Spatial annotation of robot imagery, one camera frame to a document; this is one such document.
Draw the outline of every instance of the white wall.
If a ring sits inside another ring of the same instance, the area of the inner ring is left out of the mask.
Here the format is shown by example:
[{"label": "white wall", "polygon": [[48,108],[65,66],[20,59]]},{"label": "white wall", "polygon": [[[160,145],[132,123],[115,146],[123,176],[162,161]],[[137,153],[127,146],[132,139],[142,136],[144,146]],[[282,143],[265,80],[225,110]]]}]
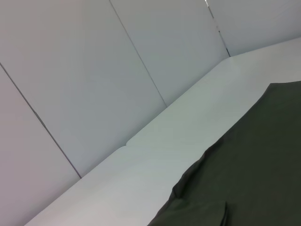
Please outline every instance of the white wall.
[{"label": "white wall", "polygon": [[2,0],[0,62],[83,176],[164,102],[107,0]]},{"label": "white wall", "polygon": [[111,0],[167,105],[228,57],[204,0]]},{"label": "white wall", "polygon": [[78,180],[0,67],[0,225],[23,226]]},{"label": "white wall", "polygon": [[208,0],[231,56],[301,37],[300,0]]}]

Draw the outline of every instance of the white surface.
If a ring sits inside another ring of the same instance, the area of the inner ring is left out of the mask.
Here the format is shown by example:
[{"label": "white surface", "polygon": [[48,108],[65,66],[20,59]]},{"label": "white surface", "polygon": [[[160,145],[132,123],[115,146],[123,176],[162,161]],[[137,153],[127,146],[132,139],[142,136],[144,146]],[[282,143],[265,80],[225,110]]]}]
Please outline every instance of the white surface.
[{"label": "white surface", "polygon": [[0,67],[0,225],[23,226],[79,177]]},{"label": "white surface", "polygon": [[145,226],[201,155],[120,148],[26,226]]},{"label": "white surface", "polygon": [[170,105],[229,57],[204,0],[111,0]]},{"label": "white surface", "polygon": [[301,39],[222,61],[128,141],[128,146],[204,151],[272,82],[301,80]]},{"label": "white surface", "polygon": [[207,0],[231,56],[301,37],[300,0]]},{"label": "white surface", "polygon": [[165,105],[107,0],[2,0],[0,62],[81,175]]}]

